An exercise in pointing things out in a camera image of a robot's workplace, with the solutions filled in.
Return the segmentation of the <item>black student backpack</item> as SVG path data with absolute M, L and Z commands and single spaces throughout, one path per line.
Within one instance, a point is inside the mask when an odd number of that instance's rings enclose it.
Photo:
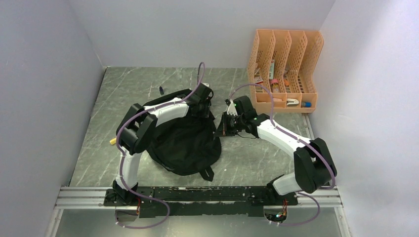
M 214 116 L 210 111 L 208 118 L 198 118 L 188 111 L 182 118 L 157 125 L 146 138 L 145 150 L 155 162 L 174 174 L 199 173 L 211 182 L 214 177 L 211 165 L 221 155 L 220 139 L 214 136 Z

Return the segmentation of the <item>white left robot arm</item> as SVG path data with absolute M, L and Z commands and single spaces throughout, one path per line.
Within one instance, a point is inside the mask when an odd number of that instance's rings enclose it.
M 118 129 L 118 144 L 126 158 L 123 176 L 128 186 L 121 187 L 117 199 L 131 205 L 137 198 L 139 157 L 147 151 L 166 170 L 187 176 L 199 173 L 212 181 L 211 168 L 220 157 L 220 139 L 214 137 L 214 116 L 210 112 L 213 90 L 200 84 L 184 102 L 190 89 L 177 91 L 150 101 L 133 104 Z

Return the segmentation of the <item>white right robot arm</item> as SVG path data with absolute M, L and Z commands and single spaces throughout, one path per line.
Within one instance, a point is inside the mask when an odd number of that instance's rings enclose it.
M 304 191 L 311 194 L 328 183 L 335 183 L 337 170 L 323 139 L 299 136 L 269 115 L 258 114 L 247 96 L 225 102 L 227 109 L 215 132 L 217 137 L 235 136 L 245 131 L 270 142 L 293 158 L 293 172 L 268 183 L 266 196 L 271 204 L 279 204 L 290 193 Z

